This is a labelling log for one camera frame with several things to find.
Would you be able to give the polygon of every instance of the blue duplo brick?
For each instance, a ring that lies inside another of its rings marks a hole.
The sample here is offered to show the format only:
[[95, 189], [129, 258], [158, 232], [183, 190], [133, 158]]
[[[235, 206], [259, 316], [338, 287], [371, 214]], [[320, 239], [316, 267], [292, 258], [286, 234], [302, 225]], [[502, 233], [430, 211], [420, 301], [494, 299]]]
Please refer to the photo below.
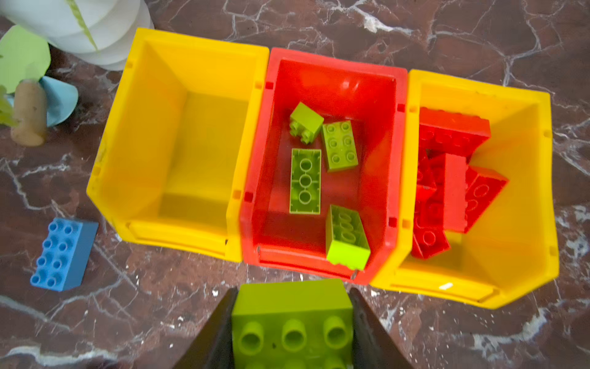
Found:
[[93, 221], [53, 219], [31, 285], [54, 291], [79, 286], [98, 228]]

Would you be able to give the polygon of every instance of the red lego brick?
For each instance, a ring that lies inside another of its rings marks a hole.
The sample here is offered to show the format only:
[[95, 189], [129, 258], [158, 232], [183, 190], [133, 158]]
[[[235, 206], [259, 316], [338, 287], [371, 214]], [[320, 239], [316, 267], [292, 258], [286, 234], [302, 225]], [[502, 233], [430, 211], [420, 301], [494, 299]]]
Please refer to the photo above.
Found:
[[470, 156], [490, 136], [487, 119], [420, 108], [419, 145], [424, 149]]
[[420, 226], [464, 232], [467, 226], [465, 157], [441, 154], [430, 159], [437, 191], [421, 207]]
[[421, 227], [417, 221], [419, 212], [414, 214], [414, 241], [412, 242], [412, 256], [418, 259], [429, 259], [435, 255], [450, 250], [451, 245], [441, 228]]
[[416, 201], [426, 201], [437, 191], [434, 176], [428, 163], [425, 149], [418, 150], [418, 175], [416, 178]]
[[465, 233], [500, 194], [508, 181], [508, 178], [491, 169], [469, 166], [466, 173], [467, 227]]

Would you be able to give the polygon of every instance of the green duplo brick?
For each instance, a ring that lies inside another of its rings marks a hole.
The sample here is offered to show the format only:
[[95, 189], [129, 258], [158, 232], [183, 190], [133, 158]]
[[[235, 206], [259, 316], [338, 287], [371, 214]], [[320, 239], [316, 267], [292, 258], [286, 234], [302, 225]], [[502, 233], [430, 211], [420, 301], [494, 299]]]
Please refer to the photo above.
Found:
[[242, 285], [231, 325], [236, 369], [352, 367], [352, 304], [339, 279]]
[[324, 119], [321, 115], [311, 110], [304, 103], [299, 103], [293, 113], [291, 113], [291, 136], [301, 137], [301, 142], [309, 145], [322, 130]]
[[359, 165], [349, 120], [323, 125], [322, 136], [326, 147], [328, 172], [343, 171]]
[[291, 214], [320, 214], [322, 150], [291, 150]]
[[326, 254], [334, 265], [365, 270], [371, 249], [358, 212], [330, 205], [326, 217]]

